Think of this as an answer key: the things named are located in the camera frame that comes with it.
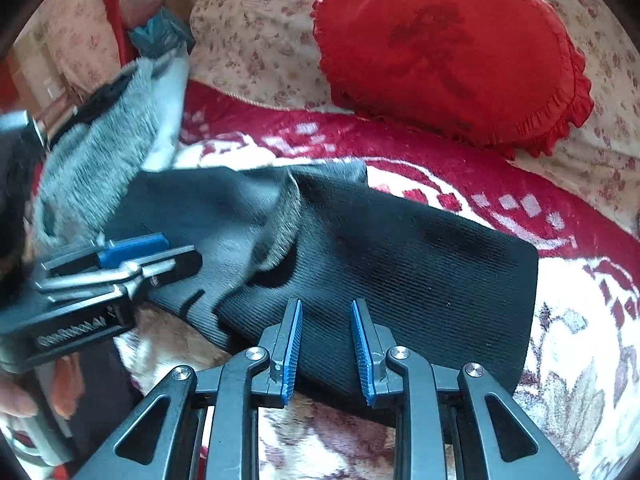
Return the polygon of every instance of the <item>triangular cutout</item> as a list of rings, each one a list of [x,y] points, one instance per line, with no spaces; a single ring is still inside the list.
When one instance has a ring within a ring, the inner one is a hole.
[[[116,455],[142,465],[151,464],[169,404],[169,397],[160,397],[156,400],[118,443],[115,449]]]
[[[538,446],[500,399],[488,395],[484,401],[494,426],[502,460],[515,462],[526,456],[535,455],[538,452]]]

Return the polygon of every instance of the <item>oval cushion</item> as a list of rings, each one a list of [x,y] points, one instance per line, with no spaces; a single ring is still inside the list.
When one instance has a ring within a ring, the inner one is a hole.
[[[332,100],[361,116],[537,156],[593,108],[543,0],[316,0],[313,16]]]

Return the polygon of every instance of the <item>finger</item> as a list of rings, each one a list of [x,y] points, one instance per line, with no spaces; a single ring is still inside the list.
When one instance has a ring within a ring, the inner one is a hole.
[[[78,399],[84,394],[84,379],[78,354],[56,361],[51,389],[51,402],[55,410],[66,419],[76,412]]]
[[[0,377],[0,412],[13,416],[33,416],[38,407],[33,399],[9,379]]]

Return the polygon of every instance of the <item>red fabric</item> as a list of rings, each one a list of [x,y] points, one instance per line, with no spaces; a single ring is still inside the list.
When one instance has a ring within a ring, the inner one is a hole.
[[[540,256],[607,256],[640,282],[637,240],[577,196],[489,150],[354,116],[261,108],[193,81],[187,85],[183,117],[186,144],[208,139],[246,144],[248,136],[283,157],[356,156],[436,190],[441,206],[459,211],[460,202],[437,177],[458,190],[479,217],[533,243]],[[208,148],[203,157],[216,153]],[[424,202],[417,190],[407,197]]]
[[[593,108],[543,0],[316,0],[332,100],[476,146],[550,153]]]
[[[107,20],[111,23],[111,28],[118,43],[118,55],[120,65],[125,66],[128,62],[138,57],[138,51],[131,43],[127,30],[120,15],[120,0],[103,0],[107,10]]]

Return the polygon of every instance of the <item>gray fabric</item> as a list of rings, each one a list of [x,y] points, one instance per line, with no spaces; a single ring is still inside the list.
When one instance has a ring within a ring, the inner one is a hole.
[[[95,238],[118,207],[158,131],[156,64],[139,59],[111,109],[91,125],[77,124],[47,158],[34,203],[34,243],[39,254]]]

